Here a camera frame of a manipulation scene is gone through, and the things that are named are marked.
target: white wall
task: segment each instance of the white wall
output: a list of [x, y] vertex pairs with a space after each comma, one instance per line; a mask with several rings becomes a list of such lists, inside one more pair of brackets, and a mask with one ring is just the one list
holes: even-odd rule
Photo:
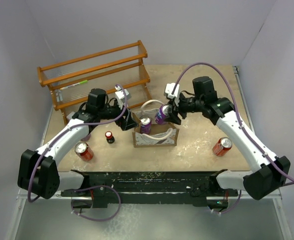
[[51, 106], [37, 66], [54, 63], [24, 0], [0, 0], [0, 240], [18, 192], [20, 156], [39, 146]]
[[[291, 161], [294, 177], [294, 0], [278, 0], [240, 65], [256, 134]], [[294, 235], [294, 186], [281, 189]]]
[[142, 40], [148, 64], [239, 65], [275, 0], [26, 0], [58, 61]]

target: can top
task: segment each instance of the can top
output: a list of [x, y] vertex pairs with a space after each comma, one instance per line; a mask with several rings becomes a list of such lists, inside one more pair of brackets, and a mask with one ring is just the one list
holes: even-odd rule
[[149, 116], [140, 117], [140, 121], [142, 125], [147, 125], [151, 122], [151, 118]]
[[75, 153], [82, 154], [87, 150], [87, 144], [85, 142], [79, 142], [75, 146]]
[[233, 146], [233, 142], [232, 140], [230, 140], [228, 137], [223, 137], [220, 140], [220, 144], [224, 147], [224, 148], [231, 148]]
[[112, 132], [111, 132], [111, 131], [107, 131], [107, 132], [105, 132], [105, 137], [106, 137], [107, 139], [111, 139], [111, 138], [113, 137]]
[[165, 115], [168, 115], [168, 110], [169, 110], [170, 105], [169, 104], [165, 104], [161, 107], [162, 113]]

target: cardboard box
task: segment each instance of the cardboard box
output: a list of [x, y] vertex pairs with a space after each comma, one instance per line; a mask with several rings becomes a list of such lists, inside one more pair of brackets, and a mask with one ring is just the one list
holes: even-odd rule
[[177, 139], [179, 129], [175, 127], [172, 123], [167, 123], [165, 125], [159, 125], [155, 122], [155, 115], [158, 111], [158, 108], [152, 110], [145, 110], [144, 113], [142, 112], [133, 112], [133, 117], [140, 121], [139, 118], [142, 116], [148, 116], [151, 119], [151, 133], [149, 136], [154, 138], [161, 138], [166, 136], [170, 132], [170, 128], [172, 128], [172, 133], [166, 139], [162, 140], [155, 140], [148, 138], [140, 133], [141, 131], [141, 123], [138, 127], [134, 129], [132, 132], [132, 140], [133, 146], [135, 148], [147, 148], [147, 147], [168, 147], [168, 146], [177, 146]]

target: wooden rack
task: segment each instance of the wooden rack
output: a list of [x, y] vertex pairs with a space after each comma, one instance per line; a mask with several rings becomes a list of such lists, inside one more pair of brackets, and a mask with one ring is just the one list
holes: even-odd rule
[[[133, 55], [134, 48], [138, 49], [138, 53]], [[122, 84], [126, 89], [141, 85], [147, 100], [152, 99], [146, 85], [150, 82], [150, 77], [143, 62], [143, 58], [147, 56], [147, 51], [139, 40], [72, 60], [38, 67], [39, 83], [42, 87], [49, 88], [53, 107], [56, 111], [61, 111], [66, 125], [66, 108], [87, 101], [88, 93], [93, 88], [101, 88], [106, 90], [107, 94], [111, 94], [116, 91], [115, 83]], [[145, 101], [133, 104], [130, 108], [139, 107], [144, 103]]]

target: white handle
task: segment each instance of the white handle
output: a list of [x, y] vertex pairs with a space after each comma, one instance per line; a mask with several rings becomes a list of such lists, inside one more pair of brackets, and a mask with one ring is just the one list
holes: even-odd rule
[[159, 100], [156, 100], [156, 99], [152, 99], [152, 100], [148, 100], [147, 102], [145, 102], [143, 105], [141, 105], [140, 107], [140, 111], [142, 113], [144, 113], [144, 108], [148, 105], [148, 104], [151, 104], [151, 103], [159, 103], [161, 105], [164, 105], [164, 103], [162, 101], [159, 101]]
[[172, 128], [169, 128], [169, 133], [166, 135], [166, 136], [162, 136], [162, 137], [154, 137], [154, 136], [149, 136], [147, 135], [146, 133], [143, 133], [142, 135], [149, 138], [149, 139], [153, 139], [153, 140], [164, 140], [164, 139], [167, 139], [173, 132], [173, 129]]

